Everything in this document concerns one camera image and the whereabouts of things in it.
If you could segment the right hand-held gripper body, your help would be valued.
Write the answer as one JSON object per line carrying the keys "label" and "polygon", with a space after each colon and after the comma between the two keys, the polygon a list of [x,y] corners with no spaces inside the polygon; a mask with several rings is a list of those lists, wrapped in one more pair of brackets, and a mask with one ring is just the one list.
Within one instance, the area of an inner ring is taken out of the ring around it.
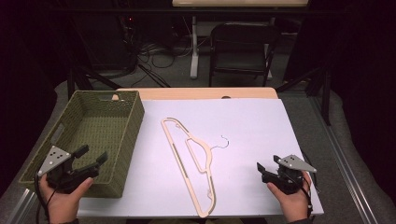
{"label": "right hand-held gripper body", "polygon": [[317,171],[309,163],[300,159],[296,155],[289,155],[281,158],[276,174],[267,171],[262,175],[263,183],[273,183],[283,193],[290,195],[303,187],[303,172],[315,173]]}

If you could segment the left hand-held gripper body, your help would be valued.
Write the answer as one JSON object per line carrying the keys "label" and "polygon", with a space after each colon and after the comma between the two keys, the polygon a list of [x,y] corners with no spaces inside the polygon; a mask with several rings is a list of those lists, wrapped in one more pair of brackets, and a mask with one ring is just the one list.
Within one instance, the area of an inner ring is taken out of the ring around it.
{"label": "left hand-held gripper body", "polygon": [[66,152],[52,146],[36,172],[37,176],[46,175],[49,186],[61,193],[71,193],[88,177],[97,177],[100,164],[96,161],[82,168],[73,168],[76,159],[73,156],[74,152]]}

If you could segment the green woven basket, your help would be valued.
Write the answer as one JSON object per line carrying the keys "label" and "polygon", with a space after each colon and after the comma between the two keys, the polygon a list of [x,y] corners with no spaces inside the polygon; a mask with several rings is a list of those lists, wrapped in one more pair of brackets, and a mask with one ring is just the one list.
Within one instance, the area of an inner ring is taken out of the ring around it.
{"label": "green woven basket", "polygon": [[138,91],[75,91],[62,115],[41,143],[19,183],[33,190],[34,176],[52,147],[68,153],[87,145],[74,168],[92,164],[103,153],[107,161],[86,193],[91,198],[119,198],[128,175],[135,142],[145,114]]}

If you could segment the beige clothes hanger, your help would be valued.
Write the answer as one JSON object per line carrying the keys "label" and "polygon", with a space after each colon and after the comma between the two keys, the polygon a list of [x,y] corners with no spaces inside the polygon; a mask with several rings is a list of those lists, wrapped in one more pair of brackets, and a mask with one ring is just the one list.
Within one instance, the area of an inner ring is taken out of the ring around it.
{"label": "beige clothes hanger", "polygon": [[[195,190],[193,188],[193,185],[191,183],[191,179],[186,171],[186,168],[185,168],[185,165],[184,165],[182,159],[180,158],[180,154],[177,150],[177,145],[176,145],[174,138],[172,137],[172,134],[170,133],[169,128],[167,126],[167,122],[173,122],[177,128],[182,130],[183,133],[187,135],[187,138],[185,139],[185,145],[190,152],[190,155],[192,157],[192,160],[194,161],[195,167],[200,174],[205,174],[205,176],[206,176],[206,181],[208,184],[207,197],[210,200],[210,205],[208,206],[208,208],[205,211],[203,210],[202,206],[199,203],[198,197],[197,197]],[[216,196],[215,187],[214,187],[213,175],[212,175],[212,171],[211,171],[211,164],[213,161],[212,147],[210,147],[204,140],[199,139],[196,136],[194,136],[178,119],[165,118],[161,121],[161,125],[163,127],[163,131],[164,131],[166,139],[169,143],[169,146],[173,151],[174,157],[177,161],[178,168],[179,168],[181,175],[184,179],[184,183],[185,183],[187,190],[190,194],[190,197],[191,197],[193,206],[195,208],[195,211],[197,212],[197,215],[201,218],[208,217],[213,212],[213,210],[216,206],[216,202],[217,202],[217,196]],[[198,145],[204,151],[204,153],[205,153],[205,166],[204,167],[202,167],[201,164],[198,162],[198,159],[192,150],[191,142]]]}

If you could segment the person's right hand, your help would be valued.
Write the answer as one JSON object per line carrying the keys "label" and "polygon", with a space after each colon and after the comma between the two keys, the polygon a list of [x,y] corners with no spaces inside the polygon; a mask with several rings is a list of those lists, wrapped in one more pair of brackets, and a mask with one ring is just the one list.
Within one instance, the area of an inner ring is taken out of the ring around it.
{"label": "person's right hand", "polygon": [[279,201],[280,208],[287,221],[290,223],[295,220],[309,218],[308,216],[308,199],[305,192],[310,190],[311,179],[307,172],[303,172],[304,175],[304,189],[300,189],[296,193],[287,195],[283,193],[273,183],[267,183],[267,188],[274,194],[276,199]]}

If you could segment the person's left hand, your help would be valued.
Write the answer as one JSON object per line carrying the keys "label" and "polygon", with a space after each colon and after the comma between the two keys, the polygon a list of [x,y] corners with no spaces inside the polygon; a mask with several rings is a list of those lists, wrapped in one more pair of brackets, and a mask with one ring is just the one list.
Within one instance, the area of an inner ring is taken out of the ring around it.
{"label": "person's left hand", "polygon": [[39,181],[39,187],[49,213],[49,223],[67,222],[77,218],[79,201],[88,191],[93,179],[88,177],[70,194],[63,194],[51,188],[47,176],[43,175]]}

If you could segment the white board mat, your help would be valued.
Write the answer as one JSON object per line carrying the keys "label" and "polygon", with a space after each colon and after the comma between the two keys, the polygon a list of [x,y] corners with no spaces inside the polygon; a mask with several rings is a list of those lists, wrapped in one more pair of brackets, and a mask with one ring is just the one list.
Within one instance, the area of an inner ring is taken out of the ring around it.
{"label": "white board mat", "polygon": [[[285,106],[279,99],[146,100],[123,195],[84,198],[80,217],[196,217],[190,194],[161,125],[175,118],[212,147],[211,171],[217,196],[212,217],[280,214],[276,198],[262,183],[257,162],[276,170],[273,156],[300,155]],[[187,135],[167,122],[200,205],[207,208],[208,184],[185,145]],[[191,147],[205,166],[205,153]]]}

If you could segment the black metal stand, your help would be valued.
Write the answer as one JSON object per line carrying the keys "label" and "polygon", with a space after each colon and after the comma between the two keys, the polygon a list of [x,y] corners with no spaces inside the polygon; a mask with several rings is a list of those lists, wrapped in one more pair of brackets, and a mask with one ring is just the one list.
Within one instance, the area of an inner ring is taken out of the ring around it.
{"label": "black metal stand", "polygon": [[331,71],[328,68],[315,68],[301,77],[297,77],[277,87],[276,92],[286,91],[306,79],[308,79],[308,85],[305,88],[305,94],[307,96],[317,96],[318,91],[322,90],[320,115],[325,123],[330,126]]}
{"label": "black metal stand", "polygon": [[76,89],[82,91],[93,91],[93,85],[90,79],[95,79],[112,90],[117,90],[120,88],[119,84],[99,75],[97,72],[86,66],[74,65],[70,68],[67,77],[67,93],[68,99],[71,99],[72,95]]}

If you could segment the black folding chair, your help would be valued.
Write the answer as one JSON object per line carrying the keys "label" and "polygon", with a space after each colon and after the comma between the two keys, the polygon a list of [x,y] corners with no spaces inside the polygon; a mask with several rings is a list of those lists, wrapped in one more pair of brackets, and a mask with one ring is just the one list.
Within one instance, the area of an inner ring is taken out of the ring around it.
{"label": "black folding chair", "polygon": [[210,34],[208,85],[216,73],[263,77],[266,86],[281,33],[274,25],[225,22]]}

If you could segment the white desk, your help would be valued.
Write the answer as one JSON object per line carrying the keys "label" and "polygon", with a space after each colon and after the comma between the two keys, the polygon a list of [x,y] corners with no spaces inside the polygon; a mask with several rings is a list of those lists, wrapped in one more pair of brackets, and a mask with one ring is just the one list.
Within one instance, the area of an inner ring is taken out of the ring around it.
{"label": "white desk", "polygon": [[[172,0],[173,7],[307,7],[309,0]],[[191,78],[198,77],[199,50],[197,42],[197,20],[191,22]]]}

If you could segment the metal floor rail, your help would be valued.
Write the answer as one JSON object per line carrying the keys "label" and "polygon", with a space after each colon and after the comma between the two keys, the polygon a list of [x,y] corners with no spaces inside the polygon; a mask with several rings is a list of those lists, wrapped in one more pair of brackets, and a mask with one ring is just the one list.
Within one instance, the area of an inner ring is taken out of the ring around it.
{"label": "metal floor rail", "polygon": [[35,204],[36,195],[33,191],[26,189],[17,205],[11,212],[6,224],[22,224]]}
{"label": "metal floor rail", "polygon": [[375,214],[361,189],[361,185],[359,184],[347,161],[345,153],[335,136],[332,126],[329,125],[321,115],[321,105],[319,104],[318,99],[316,97],[309,98],[309,102],[312,105],[316,116],[319,118],[322,128],[329,138],[331,143],[331,151],[335,162],[338,169],[340,170],[341,176],[346,182],[346,187],[361,216],[363,224],[378,224]]}

